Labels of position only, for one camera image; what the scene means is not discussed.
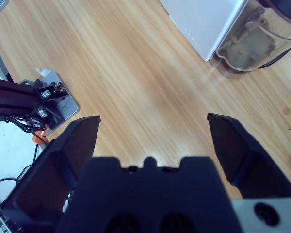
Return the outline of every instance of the clear plastic jug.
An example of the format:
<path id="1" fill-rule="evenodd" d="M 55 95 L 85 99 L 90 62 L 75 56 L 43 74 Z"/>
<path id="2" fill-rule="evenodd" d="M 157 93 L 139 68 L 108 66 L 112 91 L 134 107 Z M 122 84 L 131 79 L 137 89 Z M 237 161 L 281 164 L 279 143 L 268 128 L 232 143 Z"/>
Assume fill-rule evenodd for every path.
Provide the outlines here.
<path id="1" fill-rule="evenodd" d="M 236 72 L 249 72 L 289 48 L 291 0 L 249 0 L 214 59 Z"/>

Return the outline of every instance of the screw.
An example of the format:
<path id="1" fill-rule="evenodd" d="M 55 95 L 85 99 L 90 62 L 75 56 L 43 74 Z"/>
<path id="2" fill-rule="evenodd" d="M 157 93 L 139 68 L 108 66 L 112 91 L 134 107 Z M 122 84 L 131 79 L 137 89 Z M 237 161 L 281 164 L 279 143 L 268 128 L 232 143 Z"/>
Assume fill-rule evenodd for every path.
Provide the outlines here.
<path id="1" fill-rule="evenodd" d="M 46 90 L 44 92 L 41 93 L 41 96 L 43 96 L 44 98 L 48 98 L 52 95 L 52 93 L 49 90 Z"/>
<path id="2" fill-rule="evenodd" d="M 38 112 L 38 115 L 41 118 L 46 118 L 48 116 L 47 112 L 45 110 L 43 110 L 43 109 Z"/>

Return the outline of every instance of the wood grain surface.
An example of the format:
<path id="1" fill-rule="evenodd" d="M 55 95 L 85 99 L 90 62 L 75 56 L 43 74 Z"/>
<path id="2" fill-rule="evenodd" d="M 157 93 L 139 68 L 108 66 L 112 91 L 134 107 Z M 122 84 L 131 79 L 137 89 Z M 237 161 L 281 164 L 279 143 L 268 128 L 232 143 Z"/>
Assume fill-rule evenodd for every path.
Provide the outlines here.
<path id="1" fill-rule="evenodd" d="M 218 113 L 238 119 L 291 181 L 291 52 L 231 79 L 199 57 L 158 0 L 10 0 L 0 53 L 16 82 L 56 71 L 81 106 L 72 119 L 101 115 L 94 156 L 122 166 L 210 156 L 239 198 L 214 153 L 206 116 Z"/>

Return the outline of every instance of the cable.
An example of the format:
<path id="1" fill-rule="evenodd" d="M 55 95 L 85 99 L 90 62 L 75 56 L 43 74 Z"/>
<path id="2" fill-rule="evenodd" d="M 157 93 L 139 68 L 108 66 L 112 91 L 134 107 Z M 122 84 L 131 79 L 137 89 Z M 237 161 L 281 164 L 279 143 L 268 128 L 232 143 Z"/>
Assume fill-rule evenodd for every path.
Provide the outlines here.
<path id="1" fill-rule="evenodd" d="M 42 141 L 46 146 L 49 144 L 48 142 L 44 141 L 41 137 L 39 137 L 36 133 L 34 133 L 33 131 L 29 131 L 33 136 L 36 136 L 37 138 L 40 139 L 40 141 Z"/>
<path id="2" fill-rule="evenodd" d="M 26 166 L 22 172 L 20 173 L 20 175 L 16 178 L 16 182 L 18 183 L 20 178 L 22 177 L 22 175 L 24 174 L 24 172 L 26 171 L 27 168 L 29 168 L 32 164 L 29 164 L 28 166 Z"/>
<path id="3" fill-rule="evenodd" d="M 0 182 L 1 182 L 1 181 L 17 181 L 17 178 L 8 177 L 8 178 L 0 179 Z"/>
<path id="4" fill-rule="evenodd" d="M 35 159 L 37 158 L 38 147 L 39 147 L 39 144 L 35 145 L 34 156 L 33 156 L 33 162 L 34 162 Z"/>
<path id="5" fill-rule="evenodd" d="M 6 123 L 12 122 L 18 126 L 22 131 L 26 133 L 31 133 L 33 136 L 41 140 L 45 145 L 48 144 L 45 140 L 39 137 L 35 131 L 44 131 L 46 126 L 41 119 L 31 117 L 31 116 L 15 116 L 15 115 L 0 115 L 0 121 Z"/>
<path id="6" fill-rule="evenodd" d="M 284 51 L 282 54 L 278 55 L 277 57 L 275 57 L 273 60 L 271 60 L 270 62 L 266 63 L 266 64 L 263 64 L 261 65 L 259 68 L 262 69 L 262 68 L 265 68 L 265 67 L 269 67 L 271 66 L 272 64 L 274 64 L 275 62 L 279 61 L 281 58 L 283 58 L 289 51 L 291 50 L 288 49 L 286 51 Z"/>
<path id="7" fill-rule="evenodd" d="M 37 144 L 37 145 L 35 146 L 35 150 L 34 150 L 34 156 L 33 156 L 33 162 L 32 162 L 32 164 L 35 162 L 35 159 L 37 158 L 38 147 L 39 147 L 39 144 Z M 29 168 L 32 164 L 29 164 L 28 166 L 26 166 L 26 167 L 22 170 L 22 172 L 20 173 L 20 175 L 19 175 L 19 176 L 17 177 L 17 179 L 16 179 L 16 182 L 17 182 L 17 183 L 19 182 L 19 180 L 20 180 L 20 178 L 22 177 L 22 175 L 25 173 L 26 169 Z"/>

